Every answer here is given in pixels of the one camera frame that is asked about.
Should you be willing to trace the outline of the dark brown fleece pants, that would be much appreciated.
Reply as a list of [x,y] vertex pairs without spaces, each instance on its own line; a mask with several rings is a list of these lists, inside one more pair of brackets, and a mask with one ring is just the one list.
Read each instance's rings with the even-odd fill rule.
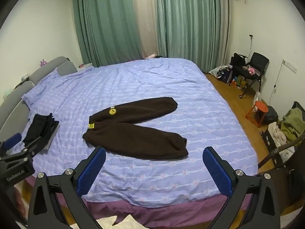
[[176,160],[188,156],[187,139],[140,124],[174,112],[171,97],[151,98],[112,106],[90,116],[83,139],[122,156],[147,160]]

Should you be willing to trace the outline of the white flat board under clothes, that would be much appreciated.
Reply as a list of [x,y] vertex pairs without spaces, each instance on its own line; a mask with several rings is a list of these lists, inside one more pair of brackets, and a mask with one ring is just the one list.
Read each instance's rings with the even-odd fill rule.
[[59,121],[55,120],[53,122],[52,126],[51,126],[50,132],[47,134],[46,143],[45,143],[45,146],[43,148],[44,150],[49,150],[50,145],[51,145],[55,135],[58,132],[58,129],[59,129]]

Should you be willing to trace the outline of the stack of black folded clothes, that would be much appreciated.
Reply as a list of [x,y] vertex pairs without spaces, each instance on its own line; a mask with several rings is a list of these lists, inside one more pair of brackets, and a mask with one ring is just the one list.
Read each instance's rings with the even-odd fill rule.
[[40,115],[35,114],[33,121],[27,131],[27,134],[23,140],[24,146],[30,145],[37,138],[41,137],[43,143],[46,143],[47,134],[50,132],[51,126],[55,121],[53,114],[49,115]]

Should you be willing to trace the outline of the grey padded headboard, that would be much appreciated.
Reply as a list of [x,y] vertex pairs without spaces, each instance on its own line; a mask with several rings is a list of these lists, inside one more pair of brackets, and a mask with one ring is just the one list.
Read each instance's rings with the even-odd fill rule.
[[60,56],[40,67],[30,75],[28,81],[15,88],[1,104],[1,141],[23,132],[28,123],[30,109],[22,96],[55,69],[60,76],[77,72],[73,62]]

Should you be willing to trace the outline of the blue striped pillow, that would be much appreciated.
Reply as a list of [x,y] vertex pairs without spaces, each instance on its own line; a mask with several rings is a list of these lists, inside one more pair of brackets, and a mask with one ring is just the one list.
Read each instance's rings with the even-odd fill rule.
[[22,96],[22,100],[30,108],[42,95],[47,87],[51,86],[57,79],[60,78],[58,70],[53,70],[50,74],[41,79],[29,92]]

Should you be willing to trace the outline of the pile of green white clothes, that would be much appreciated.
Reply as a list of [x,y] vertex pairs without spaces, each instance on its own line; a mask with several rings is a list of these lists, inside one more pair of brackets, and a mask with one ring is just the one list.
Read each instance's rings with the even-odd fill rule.
[[294,101],[292,108],[281,121],[272,122],[263,133],[263,141],[269,152],[288,144],[304,133],[304,108]]

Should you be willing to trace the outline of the orange metal stool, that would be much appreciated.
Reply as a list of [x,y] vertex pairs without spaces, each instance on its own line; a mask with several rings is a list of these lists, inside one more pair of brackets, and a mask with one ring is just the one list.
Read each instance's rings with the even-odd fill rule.
[[254,105],[246,114],[246,119],[260,128],[266,114],[269,112],[268,106],[264,102],[256,101]]

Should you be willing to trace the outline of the purple toy on headboard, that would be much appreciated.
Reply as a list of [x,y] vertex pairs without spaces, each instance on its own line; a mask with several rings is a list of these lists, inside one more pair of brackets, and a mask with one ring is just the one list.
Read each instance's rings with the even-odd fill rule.
[[46,63],[47,63],[47,62],[46,62],[44,59],[40,61],[40,65],[41,65],[41,66],[44,66]]

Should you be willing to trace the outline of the black folding chair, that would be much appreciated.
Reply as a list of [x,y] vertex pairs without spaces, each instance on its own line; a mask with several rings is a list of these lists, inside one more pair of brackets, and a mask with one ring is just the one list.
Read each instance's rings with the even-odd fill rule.
[[[255,83],[259,83],[258,91],[261,91],[261,85],[262,85],[262,77],[264,76],[266,69],[269,65],[269,59],[260,53],[254,52],[252,54],[252,57],[250,59],[250,62],[246,66],[242,67],[233,67],[233,71],[236,74],[236,76],[242,76],[246,80],[251,80],[251,83],[247,86],[246,90],[243,92],[242,95],[239,96],[240,99],[243,98],[243,96],[246,94],[246,92],[249,90],[249,88]],[[248,73],[248,67],[252,67],[255,69],[255,75],[250,75]]]

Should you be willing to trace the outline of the pink plush toy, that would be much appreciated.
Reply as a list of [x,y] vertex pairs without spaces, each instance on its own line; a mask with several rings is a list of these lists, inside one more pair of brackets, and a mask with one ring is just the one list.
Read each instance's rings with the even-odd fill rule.
[[255,69],[252,68],[252,67],[248,67],[248,73],[249,73],[250,75],[255,75]]

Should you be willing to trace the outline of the toys and bags on floor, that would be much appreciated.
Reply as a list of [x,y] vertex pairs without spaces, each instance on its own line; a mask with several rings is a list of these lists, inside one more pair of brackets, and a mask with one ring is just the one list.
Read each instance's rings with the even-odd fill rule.
[[228,85],[232,85],[240,90],[247,87],[247,82],[245,81],[245,78],[242,76],[235,76],[233,74],[231,65],[216,67],[208,73],[214,76],[219,81],[222,81],[223,83]]

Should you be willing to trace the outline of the black bag on chair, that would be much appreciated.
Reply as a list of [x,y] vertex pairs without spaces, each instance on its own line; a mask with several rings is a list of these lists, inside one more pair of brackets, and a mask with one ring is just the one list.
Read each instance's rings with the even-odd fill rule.
[[248,57],[245,55],[234,53],[234,55],[231,57],[230,65],[237,66],[237,67],[245,66],[247,58]]

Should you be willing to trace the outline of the green curtain left panel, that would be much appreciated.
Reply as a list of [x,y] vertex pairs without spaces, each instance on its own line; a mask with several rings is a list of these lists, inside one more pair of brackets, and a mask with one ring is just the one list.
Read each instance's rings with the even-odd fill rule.
[[84,63],[94,67],[142,58],[133,0],[72,0]]

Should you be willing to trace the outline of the green curtain panel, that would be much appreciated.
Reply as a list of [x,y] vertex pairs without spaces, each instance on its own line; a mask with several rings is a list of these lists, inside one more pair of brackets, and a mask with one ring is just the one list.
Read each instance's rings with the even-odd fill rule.
[[142,58],[133,0],[72,0],[84,63],[94,67]]
[[193,61],[203,72],[225,62],[230,0],[156,0],[159,53]]

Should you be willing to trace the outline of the green curtain right panel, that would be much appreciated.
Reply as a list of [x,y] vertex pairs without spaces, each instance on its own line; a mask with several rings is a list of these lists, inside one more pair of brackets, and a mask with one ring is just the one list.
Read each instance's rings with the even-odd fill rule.
[[159,53],[193,61],[203,72],[225,62],[230,0],[156,0]]

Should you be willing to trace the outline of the beige sheer curtain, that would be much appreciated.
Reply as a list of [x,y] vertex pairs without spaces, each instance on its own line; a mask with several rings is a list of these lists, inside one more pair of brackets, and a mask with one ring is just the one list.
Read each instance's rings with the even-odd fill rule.
[[156,0],[133,0],[143,58],[158,53]]

